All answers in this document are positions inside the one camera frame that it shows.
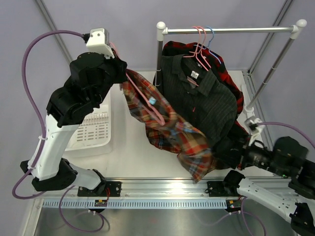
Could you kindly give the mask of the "plain black shirt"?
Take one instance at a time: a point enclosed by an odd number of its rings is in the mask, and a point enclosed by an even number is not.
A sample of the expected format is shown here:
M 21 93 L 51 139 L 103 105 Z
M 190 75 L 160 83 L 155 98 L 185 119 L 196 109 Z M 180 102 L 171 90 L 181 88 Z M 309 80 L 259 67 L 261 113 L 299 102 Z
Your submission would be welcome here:
M 213 147 L 215 169 L 236 169 L 241 163 L 243 146 L 248 142 L 249 133 L 235 121 L 228 134 Z

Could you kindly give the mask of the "orange plaid shirt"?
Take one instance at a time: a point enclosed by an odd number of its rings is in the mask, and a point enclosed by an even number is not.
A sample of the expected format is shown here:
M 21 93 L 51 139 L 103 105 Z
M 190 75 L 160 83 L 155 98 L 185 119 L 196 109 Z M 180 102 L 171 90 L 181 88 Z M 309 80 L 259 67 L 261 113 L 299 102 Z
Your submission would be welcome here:
M 143 123 L 146 137 L 154 147 L 176 154 L 179 163 L 190 173 L 193 181 L 199 182 L 215 170 L 211 146 L 206 136 L 177 114 L 158 89 L 155 89 L 160 99 L 156 106 L 164 115 L 165 125 L 148 126 Z

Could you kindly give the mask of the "dark pinstripe shirt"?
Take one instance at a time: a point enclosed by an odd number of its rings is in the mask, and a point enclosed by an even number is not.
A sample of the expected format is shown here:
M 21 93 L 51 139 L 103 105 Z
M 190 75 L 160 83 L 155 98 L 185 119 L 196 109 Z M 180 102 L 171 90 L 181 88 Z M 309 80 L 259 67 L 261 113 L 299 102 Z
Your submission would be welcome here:
M 200 130 L 209 145 L 225 138 L 237 118 L 237 101 L 214 73 L 184 55 L 163 56 L 158 90 L 172 108 Z

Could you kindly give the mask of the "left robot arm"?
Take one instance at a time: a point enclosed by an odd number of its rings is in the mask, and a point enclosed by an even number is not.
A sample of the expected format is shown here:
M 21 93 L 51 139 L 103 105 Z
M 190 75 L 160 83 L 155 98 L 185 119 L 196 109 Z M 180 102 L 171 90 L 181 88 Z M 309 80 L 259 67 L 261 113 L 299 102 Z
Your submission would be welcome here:
M 95 169 L 83 169 L 63 158 L 73 133 L 85 116 L 99 108 L 114 84 L 126 78 L 127 63 L 118 57 L 83 53 L 69 65 L 70 77 L 55 90 L 47 104 L 44 134 L 34 158 L 20 164 L 31 175 L 37 192 L 58 191 L 73 185 L 88 189 L 93 195 L 105 192 L 106 180 Z

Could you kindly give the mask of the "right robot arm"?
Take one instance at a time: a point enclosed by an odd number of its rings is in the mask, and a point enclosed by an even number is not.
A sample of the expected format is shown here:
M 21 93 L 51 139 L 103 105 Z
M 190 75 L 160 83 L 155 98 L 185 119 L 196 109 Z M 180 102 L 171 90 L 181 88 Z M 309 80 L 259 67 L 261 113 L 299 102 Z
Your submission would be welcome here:
M 249 142 L 232 148 L 227 157 L 236 163 L 223 180 L 223 190 L 228 195 L 239 194 L 270 209 L 300 236 L 315 234 L 315 164 L 307 159 L 308 149 L 291 137 L 277 139 L 273 150 L 263 143 L 256 146 Z M 262 188 L 239 171 L 255 166 L 283 178 L 290 179 L 288 187 L 298 196 L 297 202 Z

